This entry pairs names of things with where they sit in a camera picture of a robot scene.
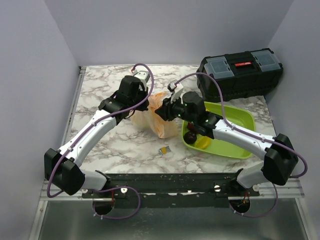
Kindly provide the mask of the banana print plastic bag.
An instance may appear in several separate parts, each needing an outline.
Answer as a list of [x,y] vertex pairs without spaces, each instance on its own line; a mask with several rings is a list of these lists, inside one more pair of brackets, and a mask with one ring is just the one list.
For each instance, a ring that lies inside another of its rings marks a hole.
[[164,121],[155,110],[162,106],[167,94],[159,92],[148,98],[148,110],[136,111],[130,117],[132,124],[141,130],[151,130],[160,139],[175,137],[178,134],[178,125],[175,121]]

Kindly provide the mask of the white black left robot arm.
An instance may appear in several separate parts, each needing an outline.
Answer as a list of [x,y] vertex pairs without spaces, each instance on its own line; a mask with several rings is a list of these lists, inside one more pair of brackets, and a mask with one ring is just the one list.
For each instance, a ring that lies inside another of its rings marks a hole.
[[48,149],[44,154],[44,175],[48,184],[54,184],[62,192],[72,196],[81,189],[93,190],[99,197],[110,194],[109,178],[100,171],[80,169],[86,156],[110,130],[125,119],[130,111],[146,111],[153,87],[152,74],[139,71],[126,75],[119,88],[98,106],[92,119],[78,134],[59,149]]

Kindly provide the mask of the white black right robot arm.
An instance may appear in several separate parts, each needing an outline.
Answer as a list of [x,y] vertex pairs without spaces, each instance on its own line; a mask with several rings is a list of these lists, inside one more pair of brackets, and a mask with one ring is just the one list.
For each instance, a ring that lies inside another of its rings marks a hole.
[[237,172],[230,183],[230,191],[236,196],[261,183],[284,186],[298,163],[288,136],[264,135],[230,123],[223,116],[208,111],[204,100],[194,91],[176,100],[165,98],[155,113],[164,121],[180,118],[192,124],[198,134],[231,143],[261,159],[260,163]]

